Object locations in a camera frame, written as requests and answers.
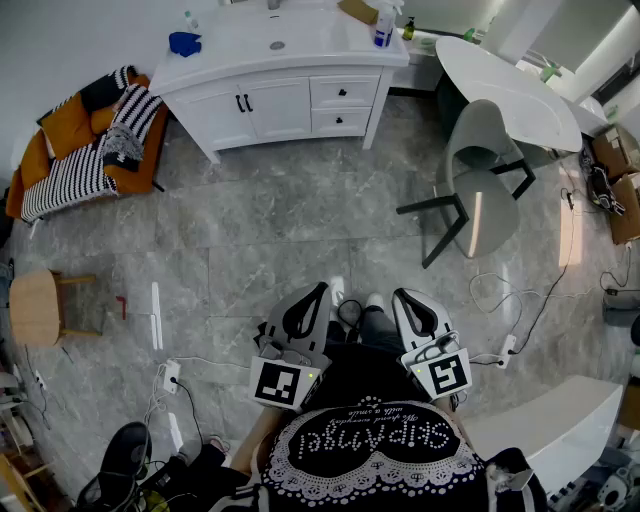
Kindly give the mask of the person's blue jeans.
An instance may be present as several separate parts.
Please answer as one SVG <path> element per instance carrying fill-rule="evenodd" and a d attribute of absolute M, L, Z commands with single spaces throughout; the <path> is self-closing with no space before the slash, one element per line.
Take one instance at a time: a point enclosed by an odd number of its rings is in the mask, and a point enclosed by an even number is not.
<path fill-rule="evenodd" d="M 396 355 L 404 353 L 404 344 L 396 324 L 386 315 L 385 308 L 366 306 L 359 320 L 358 331 L 364 346 Z M 337 309 L 334 308 L 330 313 L 325 347 L 345 343 L 346 332 L 338 319 Z"/>

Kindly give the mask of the orange cushion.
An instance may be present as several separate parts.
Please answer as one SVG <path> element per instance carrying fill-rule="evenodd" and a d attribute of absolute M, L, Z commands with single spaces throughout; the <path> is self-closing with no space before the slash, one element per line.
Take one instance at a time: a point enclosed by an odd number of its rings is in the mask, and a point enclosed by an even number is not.
<path fill-rule="evenodd" d="M 39 121 L 57 160 L 95 141 L 91 118 L 76 93 Z"/>

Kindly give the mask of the cardboard box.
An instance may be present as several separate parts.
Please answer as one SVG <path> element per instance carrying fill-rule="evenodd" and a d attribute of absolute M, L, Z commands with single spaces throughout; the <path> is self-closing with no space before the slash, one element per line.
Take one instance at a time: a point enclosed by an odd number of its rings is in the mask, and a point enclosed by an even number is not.
<path fill-rule="evenodd" d="M 621 125 L 613 125 L 598 135 L 592 148 L 610 180 L 640 172 L 640 143 Z"/>
<path fill-rule="evenodd" d="M 625 208 L 622 215 L 610 215 L 613 243 L 622 245 L 640 239 L 640 173 L 622 176 L 612 190 L 617 202 Z"/>

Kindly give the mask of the person's black printed shirt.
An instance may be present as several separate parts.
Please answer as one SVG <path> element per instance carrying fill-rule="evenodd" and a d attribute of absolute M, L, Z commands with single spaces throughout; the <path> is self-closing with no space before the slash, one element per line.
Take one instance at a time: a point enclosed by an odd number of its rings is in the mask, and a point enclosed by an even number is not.
<path fill-rule="evenodd" d="M 210 512 L 546 512 L 522 452 L 481 458 L 394 355 L 340 344 L 328 356 L 310 401 Z"/>

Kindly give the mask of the white vanity cabinet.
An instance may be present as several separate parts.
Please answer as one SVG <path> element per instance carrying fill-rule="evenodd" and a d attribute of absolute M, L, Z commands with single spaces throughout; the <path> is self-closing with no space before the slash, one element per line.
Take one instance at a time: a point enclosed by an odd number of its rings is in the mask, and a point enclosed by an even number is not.
<path fill-rule="evenodd" d="M 295 77 L 378 75 L 375 99 L 366 133 L 354 137 L 372 147 L 383 107 L 396 71 L 409 64 L 399 35 L 387 48 L 374 44 L 374 30 L 342 11 L 333 0 L 292 0 L 269 10 L 266 0 L 253 0 L 217 8 L 200 19 L 200 53 L 182 57 L 167 52 L 150 84 L 205 155 L 214 163 L 222 150 L 212 150 L 195 128 L 185 127 L 175 94 L 181 89 L 214 82 L 241 85 Z M 283 41 L 281 50 L 271 50 Z M 290 140 L 260 141 L 250 145 L 294 140 L 333 138 L 312 133 Z"/>

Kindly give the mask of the grey chair with black legs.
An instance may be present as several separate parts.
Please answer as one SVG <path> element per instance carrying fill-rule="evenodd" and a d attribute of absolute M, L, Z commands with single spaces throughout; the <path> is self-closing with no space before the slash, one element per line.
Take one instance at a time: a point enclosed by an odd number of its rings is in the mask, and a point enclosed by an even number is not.
<path fill-rule="evenodd" d="M 437 210 L 446 233 L 423 257 L 428 268 L 451 243 L 469 259 L 502 246 L 519 227 L 517 200 L 536 176 L 507 134 L 499 107 L 476 100 L 460 113 L 436 172 L 434 196 L 400 215 Z"/>

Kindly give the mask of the white vanity drawer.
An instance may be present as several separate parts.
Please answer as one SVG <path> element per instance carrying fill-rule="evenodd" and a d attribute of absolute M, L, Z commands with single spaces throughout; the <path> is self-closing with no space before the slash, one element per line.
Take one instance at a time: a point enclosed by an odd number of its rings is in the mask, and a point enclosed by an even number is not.
<path fill-rule="evenodd" d="M 378 75 L 310 77 L 312 107 L 314 109 L 371 107 L 379 79 Z"/>
<path fill-rule="evenodd" d="M 366 107 L 312 109 L 312 133 L 319 137 L 363 136 L 370 111 Z"/>

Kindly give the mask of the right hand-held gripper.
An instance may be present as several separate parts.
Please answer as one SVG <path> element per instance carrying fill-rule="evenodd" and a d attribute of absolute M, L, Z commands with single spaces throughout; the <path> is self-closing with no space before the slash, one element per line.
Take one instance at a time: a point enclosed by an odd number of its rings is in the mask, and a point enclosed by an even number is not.
<path fill-rule="evenodd" d="M 398 288 L 392 309 L 404 348 L 409 351 L 400 363 L 430 400 L 472 385 L 467 349 L 460 346 L 459 333 L 450 332 L 453 323 L 440 302 L 417 290 Z"/>

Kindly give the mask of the wooden stool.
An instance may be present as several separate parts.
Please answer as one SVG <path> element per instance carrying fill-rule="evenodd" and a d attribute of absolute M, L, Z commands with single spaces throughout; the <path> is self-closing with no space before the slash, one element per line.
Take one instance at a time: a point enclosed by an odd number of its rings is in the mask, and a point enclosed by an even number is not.
<path fill-rule="evenodd" d="M 67 328 L 62 292 L 65 286 L 94 283 L 95 275 L 63 277 L 48 268 L 16 278 L 9 290 L 10 326 L 25 347 L 53 347 L 65 336 L 100 337 L 97 331 Z"/>

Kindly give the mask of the brown cardboard piece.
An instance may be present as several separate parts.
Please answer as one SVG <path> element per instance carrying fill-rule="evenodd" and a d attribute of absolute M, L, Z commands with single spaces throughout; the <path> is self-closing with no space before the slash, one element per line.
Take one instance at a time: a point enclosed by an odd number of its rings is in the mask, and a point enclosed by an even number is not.
<path fill-rule="evenodd" d="M 364 0 L 340 0 L 337 5 L 346 14 L 366 25 L 377 23 L 378 10 L 369 6 Z"/>

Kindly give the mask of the white blue-label spray bottle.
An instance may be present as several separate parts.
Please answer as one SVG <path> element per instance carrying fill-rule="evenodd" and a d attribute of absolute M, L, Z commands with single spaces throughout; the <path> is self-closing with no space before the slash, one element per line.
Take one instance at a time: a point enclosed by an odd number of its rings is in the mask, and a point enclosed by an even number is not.
<path fill-rule="evenodd" d="M 402 13 L 404 0 L 380 0 L 374 33 L 374 44 L 387 48 L 395 30 L 395 19 Z"/>

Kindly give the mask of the white curved counter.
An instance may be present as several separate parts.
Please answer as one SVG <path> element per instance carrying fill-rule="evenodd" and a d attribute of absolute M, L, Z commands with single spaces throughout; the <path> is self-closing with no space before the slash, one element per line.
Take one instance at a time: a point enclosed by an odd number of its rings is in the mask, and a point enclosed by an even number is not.
<path fill-rule="evenodd" d="M 466 432 L 484 459 L 519 448 L 548 495 L 577 480 L 601 456 L 623 395 L 619 384 L 572 376 L 516 408 L 466 420 Z"/>

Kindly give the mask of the black office chair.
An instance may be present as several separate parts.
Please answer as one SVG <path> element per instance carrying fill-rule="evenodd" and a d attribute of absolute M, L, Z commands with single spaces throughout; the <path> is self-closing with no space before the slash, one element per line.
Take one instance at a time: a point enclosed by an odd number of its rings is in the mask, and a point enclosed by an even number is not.
<path fill-rule="evenodd" d="M 152 441 L 148 427 L 131 422 L 109 442 L 98 474 L 69 512 L 139 512 L 140 482 L 148 474 Z"/>

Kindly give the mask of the white vanity cabinet door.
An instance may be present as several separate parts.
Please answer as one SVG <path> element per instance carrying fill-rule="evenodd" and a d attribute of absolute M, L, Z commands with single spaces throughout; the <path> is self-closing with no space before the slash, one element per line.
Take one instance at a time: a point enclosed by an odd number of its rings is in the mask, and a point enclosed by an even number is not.
<path fill-rule="evenodd" d="M 176 92 L 175 101 L 185 115 L 183 125 L 195 128 L 212 150 L 256 142 L 256 133 L 237 85 L 211 82 L 188 87 Z"/>
<path fill-rule="evenodd" d="M 281 78 L 240 86 L 260 141 L 290 140 L 311 134 L 308 77 Z"/>

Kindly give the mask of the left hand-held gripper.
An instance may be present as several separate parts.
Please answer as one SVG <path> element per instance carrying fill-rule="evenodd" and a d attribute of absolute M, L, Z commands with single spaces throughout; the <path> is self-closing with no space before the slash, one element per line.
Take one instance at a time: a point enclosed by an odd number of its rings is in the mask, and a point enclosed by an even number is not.
<path fill-rule="evenodd" d="M 332 361 L 323 353 L 331 313 L 326 282 L 295 290 L 271 310 L 259 353 L 252 357 L 250 397 L 269 407 L 300 412 L 322 383 Z M 305 353 L 290 347 L 301 347 Z"/>

